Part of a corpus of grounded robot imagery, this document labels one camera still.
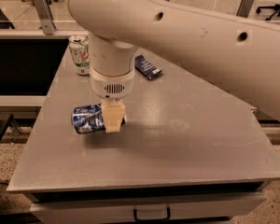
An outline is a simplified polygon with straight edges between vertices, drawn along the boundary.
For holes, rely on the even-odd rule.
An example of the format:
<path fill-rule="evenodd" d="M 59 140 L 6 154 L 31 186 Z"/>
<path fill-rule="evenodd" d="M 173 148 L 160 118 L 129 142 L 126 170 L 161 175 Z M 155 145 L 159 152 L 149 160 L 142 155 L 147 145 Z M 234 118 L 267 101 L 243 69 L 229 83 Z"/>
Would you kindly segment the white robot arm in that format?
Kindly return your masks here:
<path fill-rule="evenodd" d="M 65 0 L 88 31 L 91 86 L 110 132 L 132 89 L 133 55 L 149 50 L 280 121 L 280 26 L 164 0 Z"/>

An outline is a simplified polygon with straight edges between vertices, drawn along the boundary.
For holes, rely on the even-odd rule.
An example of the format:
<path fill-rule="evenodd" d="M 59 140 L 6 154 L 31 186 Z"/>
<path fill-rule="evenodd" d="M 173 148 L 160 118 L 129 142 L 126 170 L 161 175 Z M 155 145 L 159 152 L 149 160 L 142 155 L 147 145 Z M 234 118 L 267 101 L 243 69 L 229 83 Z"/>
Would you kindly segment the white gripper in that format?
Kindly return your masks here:
<path fill-rule="evenodd" d="M 92 68 L 90 74 L 93 92 L 103 99 L 102 115 L 105 130 L 108 133 L 117 133 L 120 131 L 125 115 L 125 104 L 122 98 L 133 90 L 134 70 L 123 76 L 107 77 Z"/>

